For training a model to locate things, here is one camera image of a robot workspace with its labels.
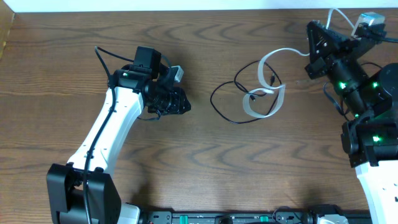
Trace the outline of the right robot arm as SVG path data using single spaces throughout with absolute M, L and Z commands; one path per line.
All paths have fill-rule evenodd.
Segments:
M 384 23 L 359 24 L 350 38 L 318 21 L 307 25 L 311 79 L 328 77 L 354 118 L 341 142 L 364 190 L 373 223 L 397 223 L 397 64 L 369 76 L 358 59 L 386 42 Z

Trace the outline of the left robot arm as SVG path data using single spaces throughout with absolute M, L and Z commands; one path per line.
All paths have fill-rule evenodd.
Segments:
M 133 59 L 110 73 L 99 115 L 65 165 L 52 164 L 47 190 L 53 223 L 143 223 L 141 209 L 123 203 L 113 182 L 119 153 L 143 110 L 158 120 L 184 114 L 191 104 L 178 86 L 184 71 L 159 51 L 139 46 Z

